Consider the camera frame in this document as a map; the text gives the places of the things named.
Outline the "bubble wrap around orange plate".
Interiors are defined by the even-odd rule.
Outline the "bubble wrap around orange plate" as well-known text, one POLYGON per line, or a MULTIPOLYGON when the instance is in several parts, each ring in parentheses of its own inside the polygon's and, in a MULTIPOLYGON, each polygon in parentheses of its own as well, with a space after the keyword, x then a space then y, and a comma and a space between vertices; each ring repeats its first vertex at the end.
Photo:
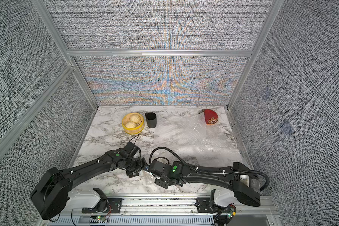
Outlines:
POLYGON ((204 114, 174 120, 166 126, 169 142, 178 147, 192 147, 198 153, 224 153, 231 142, 217 124, 205 123, 204 114))

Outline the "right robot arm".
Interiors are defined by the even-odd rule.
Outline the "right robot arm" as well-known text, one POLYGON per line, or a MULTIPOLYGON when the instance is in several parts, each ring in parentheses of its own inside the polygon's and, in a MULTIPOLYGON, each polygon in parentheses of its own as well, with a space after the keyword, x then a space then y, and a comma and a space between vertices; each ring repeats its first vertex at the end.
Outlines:
POLYGON ((232 191, 238 202, 251 207, 261 205, 260 192, 270 182, 265 173, 251 170, 239 162, 234 162, 233 166, 212 168, 195 166, 184 161, 169 164, 153 160, 146 170, 156 178, 155 184, 165 189, 191 183, 219 186, 232 191))

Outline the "bubble dark red plate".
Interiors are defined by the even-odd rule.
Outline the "bubble dark red plate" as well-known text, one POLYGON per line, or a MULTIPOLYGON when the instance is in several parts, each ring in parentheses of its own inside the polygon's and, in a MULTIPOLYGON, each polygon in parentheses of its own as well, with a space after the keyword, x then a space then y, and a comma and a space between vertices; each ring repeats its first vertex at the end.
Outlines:
POLYGON ((190 164, 206 167, 227 167, 235 162, 248 166, 232 134, 207 134, 190 137, 166 145, 190 164))

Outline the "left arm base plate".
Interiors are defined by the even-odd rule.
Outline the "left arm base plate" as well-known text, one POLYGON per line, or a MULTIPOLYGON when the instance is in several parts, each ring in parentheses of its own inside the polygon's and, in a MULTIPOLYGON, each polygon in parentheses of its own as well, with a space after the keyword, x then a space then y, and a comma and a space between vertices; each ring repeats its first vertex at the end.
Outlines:
POLYGON ((107 214, 120 213, 122 206, 122 198, 108 198, 107 201, 99 201, 93 208, 82 208, 82 213, 85 214, 107 214))

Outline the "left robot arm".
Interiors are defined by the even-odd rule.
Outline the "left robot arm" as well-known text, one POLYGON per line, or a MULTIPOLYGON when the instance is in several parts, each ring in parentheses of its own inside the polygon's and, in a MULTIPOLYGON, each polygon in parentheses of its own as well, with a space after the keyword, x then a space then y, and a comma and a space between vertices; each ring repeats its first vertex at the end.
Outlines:
POLYGON ((117 149, 76 167, 61 170, 53 167, 42 176, 30 199, 41 218, 49 220, 65 208, 69 192, 78 185, 116 169, 126 171, 129 178, 136 177, 146 164, 144 158, 134 158, 124 149, 117 149))

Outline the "red floral plate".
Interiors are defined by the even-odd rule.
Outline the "red floral plate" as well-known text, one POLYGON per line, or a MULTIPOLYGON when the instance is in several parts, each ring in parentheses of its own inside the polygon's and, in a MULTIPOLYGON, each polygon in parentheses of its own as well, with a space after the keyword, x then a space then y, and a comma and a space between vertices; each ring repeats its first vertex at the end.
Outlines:
POLYGON ((219 119, 218 114, 215 111, 207 108, 200 110, 198 114, 204 114, 205 123, 209 125, 216 124, 219 119))

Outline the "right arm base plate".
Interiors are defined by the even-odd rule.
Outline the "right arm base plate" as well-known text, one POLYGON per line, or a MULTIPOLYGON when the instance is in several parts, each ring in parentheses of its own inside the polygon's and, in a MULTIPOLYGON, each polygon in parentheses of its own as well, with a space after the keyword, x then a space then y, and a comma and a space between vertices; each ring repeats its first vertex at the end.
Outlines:
POLYGON ((197 198, 195 207, 198 213, 216 213, 218 211, 210 198, 197 198))

